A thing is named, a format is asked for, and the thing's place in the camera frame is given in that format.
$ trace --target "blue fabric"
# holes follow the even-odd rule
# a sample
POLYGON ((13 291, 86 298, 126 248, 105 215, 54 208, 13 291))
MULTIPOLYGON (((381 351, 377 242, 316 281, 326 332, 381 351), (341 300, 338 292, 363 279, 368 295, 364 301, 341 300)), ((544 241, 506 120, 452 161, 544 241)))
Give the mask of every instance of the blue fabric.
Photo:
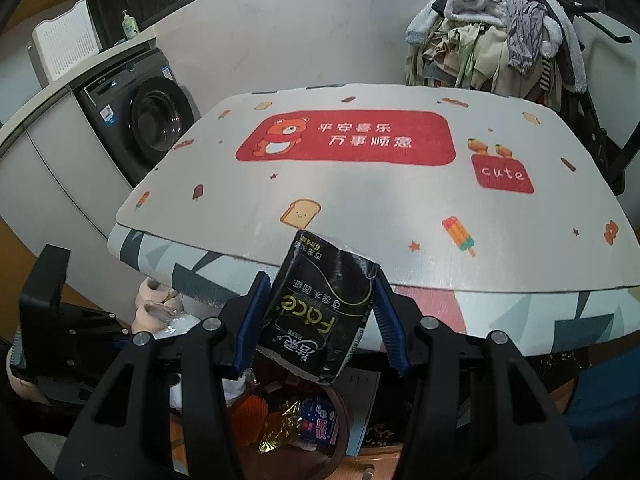
POLYGON ((640 404, 640 347, 583 371, 564 420, 591 470, 640 404))

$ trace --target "geometric patterned tablecloth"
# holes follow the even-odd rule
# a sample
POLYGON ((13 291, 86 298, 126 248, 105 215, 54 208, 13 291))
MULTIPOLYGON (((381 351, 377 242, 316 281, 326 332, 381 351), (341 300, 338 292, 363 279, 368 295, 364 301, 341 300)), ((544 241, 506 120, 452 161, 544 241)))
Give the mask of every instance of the geometric patterned tablecloth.
MULTIPOLYGON (((121 261, 212 306, 247 293, 256 273, 274 280, 277 266, 206 251, 116 224, 108 248, 121 261)), ((494 294, 395 286, 421 312, 453 330, 485 337, 503 330, 525 356, 568 351, 640 330, 640 287, 557 294, 494 294)), ((379 351, 380 330, 369 317, 358 346, 379 351)))

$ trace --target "metal screw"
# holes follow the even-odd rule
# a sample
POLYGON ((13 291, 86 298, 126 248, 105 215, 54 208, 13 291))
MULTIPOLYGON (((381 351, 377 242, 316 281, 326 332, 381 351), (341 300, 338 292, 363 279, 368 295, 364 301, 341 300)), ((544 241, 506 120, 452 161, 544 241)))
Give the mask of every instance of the metal screw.
POLYGON ((497 345, 504 345, 509 340, 509 337, 504 332, 496 330, 495 332, 491 332, 491 339, 494 340, 494 343, 497 345))
POLYGON ((208 330, 209 332, 213 332, 214 330, 219 329, 222 326, 222 321, 220 321, 217 317, 207 317, 202 322, 202 327, 204 330, 208 330))
POLYGON ((149 335, 149 332, 138 332, 135 336, 133 336, 133 344, 144 346, 149 342, 150 339, 151 336, 149 335))
POLYGON ((422 328, 426 328, 427 330, 434 330, 440 326, 440 322, 433 316, 424 316, 420 320, 420 324, 422 328))

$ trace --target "white vented panel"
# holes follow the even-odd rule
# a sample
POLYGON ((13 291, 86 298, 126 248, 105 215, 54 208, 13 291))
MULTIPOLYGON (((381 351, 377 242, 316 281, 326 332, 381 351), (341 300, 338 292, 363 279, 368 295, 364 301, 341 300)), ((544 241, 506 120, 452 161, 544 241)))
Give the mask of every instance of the white vented panel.
POLYGON ((100 51, 86 0, 54 20, 39 23, 32 36, 49 82, 100 51))

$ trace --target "gold foil wrapper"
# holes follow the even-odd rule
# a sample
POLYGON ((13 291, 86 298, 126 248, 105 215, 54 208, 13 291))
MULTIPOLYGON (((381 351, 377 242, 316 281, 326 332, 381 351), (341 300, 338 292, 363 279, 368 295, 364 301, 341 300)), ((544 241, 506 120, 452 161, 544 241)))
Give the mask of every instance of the gold foil wrapper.
POLYGON ((267 415, 258 452, 266 453, 297 440, 300 436, 301 422, 300 400, 287 400, 284 402, 280 412, 267 415))

